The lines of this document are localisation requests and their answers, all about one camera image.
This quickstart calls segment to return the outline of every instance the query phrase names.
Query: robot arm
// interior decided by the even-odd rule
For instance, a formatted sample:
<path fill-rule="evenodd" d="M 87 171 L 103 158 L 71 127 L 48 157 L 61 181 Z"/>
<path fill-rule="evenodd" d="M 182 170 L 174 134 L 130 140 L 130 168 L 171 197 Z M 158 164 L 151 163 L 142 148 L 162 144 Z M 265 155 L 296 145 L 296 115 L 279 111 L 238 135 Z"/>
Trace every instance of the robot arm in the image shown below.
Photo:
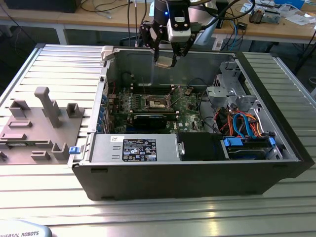
<path fill-rule="evenodd" d="M 222 16 L 226 10 L 240 0 L 234 0 L 214 19 L 203 26 L 198 22 L 190 22 L 189 7 L 205 4 L 211 0 L 190 2 L 189 0 L 155 0 L 154 20 L 152 23 L 144 22 L 140 26 L 144 45 L 150 47 L 154 54 L 153 62 L 156 65 L 169 68 L 174 67 L 181 56 L 186 56 L 194 44 L 199 32 L 207 29 L 217 22 L 218 19 L 225 19 Z M 242 17 L 252 11 L 255 0 L 252 0 L 252 7 L 240 16 Z M 160 43 L 171 43 L 173 57 L 159 57 Z"/>

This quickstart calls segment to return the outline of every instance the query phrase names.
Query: motherboard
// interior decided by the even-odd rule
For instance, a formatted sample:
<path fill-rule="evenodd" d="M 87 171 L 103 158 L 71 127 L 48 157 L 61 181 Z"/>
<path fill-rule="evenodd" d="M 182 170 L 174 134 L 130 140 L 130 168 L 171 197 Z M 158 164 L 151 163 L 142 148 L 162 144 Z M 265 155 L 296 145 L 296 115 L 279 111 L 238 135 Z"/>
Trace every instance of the motherboard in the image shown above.
<path fill-rule="evenodd" d="M 110 133 L 204 132 L 199 96 L 192 87 L 185 86 L 149 91 L 145 87 L 123 88 L 111 94 L 105 104 L 109 108 Z"/>

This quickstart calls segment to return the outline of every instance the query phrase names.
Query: desk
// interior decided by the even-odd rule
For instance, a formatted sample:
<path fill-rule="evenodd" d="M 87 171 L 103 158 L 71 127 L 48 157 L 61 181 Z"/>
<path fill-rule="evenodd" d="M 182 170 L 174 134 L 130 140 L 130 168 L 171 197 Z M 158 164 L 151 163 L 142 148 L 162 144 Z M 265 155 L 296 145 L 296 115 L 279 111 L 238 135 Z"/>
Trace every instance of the desk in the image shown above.
<path fill-rule="evenodd" d="M 60 44 L 67 44 L 67 36 L 65 29 L 75 30 L 92 30 L 92 31 L 114 31 L 127 32 L 127 6 L 117 8 L 111 11 L 111 19 L 105 16 L 100 16 L 94 12 L 87 12 L 78 8 L 76 13 L 61 13 L 50 11 L 33 11 L 33 10 L 11 10 L 6 7 L 3 0 L 0 0 L 7 12 L 21 26 L 29 27 L 44 27 L 54 28 L 59 38 Z M 118 0 L 110 6 L 118 6 L 124 4 L 125 1 Z M 85 4 L 87 9 L 93 10 L 92 3 L 88 1 Z M 308 10 L 309 6 L 303 6 L 304 10 Z M 145 11 L 145 5 L 139 3 L 137 7 L 138 21 L 140 21 Z M 148 15 L 145 18 L 151 21 L 152 18 Z M 274 42 L 289 42 L 289 43 L 308 43 L 311 39 L 314 30 L 312 24 L 299 26 L 288 20 L 281 19 L 280 24 L 252 24 L 249 23 L 248 16 L 241 19 L 242 22 L 248 24 L 244 39 L 245 40 L 261 40 Z M 135 27 L 135 11 L 131 5 L 130 10 L 130 26 Z M 0 9 L 0 25 L 15 25 L 8 16 Z M 225 21 L 221 29 L 216 29 L 213 36 L 216 38 L 213 50 L 218 50 L 224 39 L 229 38 L 233 30 L 229 26 L 229 22 Z"/>

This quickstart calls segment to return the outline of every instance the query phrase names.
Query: power supply label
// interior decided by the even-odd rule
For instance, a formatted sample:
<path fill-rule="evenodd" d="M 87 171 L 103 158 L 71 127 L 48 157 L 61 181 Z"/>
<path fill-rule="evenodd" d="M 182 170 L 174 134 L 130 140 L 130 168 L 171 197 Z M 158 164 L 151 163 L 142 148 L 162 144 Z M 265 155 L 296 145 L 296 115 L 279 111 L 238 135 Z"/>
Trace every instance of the power supply label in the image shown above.
<path fill-rule="evenodd" d="M 124 139 L 123 161 L 157 161 L 156 139 Z"/>

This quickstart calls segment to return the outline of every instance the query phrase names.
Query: green circuit board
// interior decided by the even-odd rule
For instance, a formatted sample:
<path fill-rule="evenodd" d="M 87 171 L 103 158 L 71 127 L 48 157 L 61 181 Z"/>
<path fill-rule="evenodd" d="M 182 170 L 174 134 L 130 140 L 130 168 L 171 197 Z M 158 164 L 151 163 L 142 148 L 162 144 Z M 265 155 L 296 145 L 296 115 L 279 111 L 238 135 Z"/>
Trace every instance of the green circuit board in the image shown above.
<path fill-rule="evenodd" d="M 130 91 L 120 92 L 113 100 L 111 116 L 114 120 L 113 133 L 138 133 L 131 127 L 133 116 L 150 114 L 164 115 L 167 124 L 164 129 L 148 133 L 175 134 L 177 132 L 204 132 L 203 122 L 198 113 L 196 93 L 185 94 L 186 88 L 178 87 L 172 95 L 133 94 Z M 171 106 L 167 108 L 162 102 Z"/>

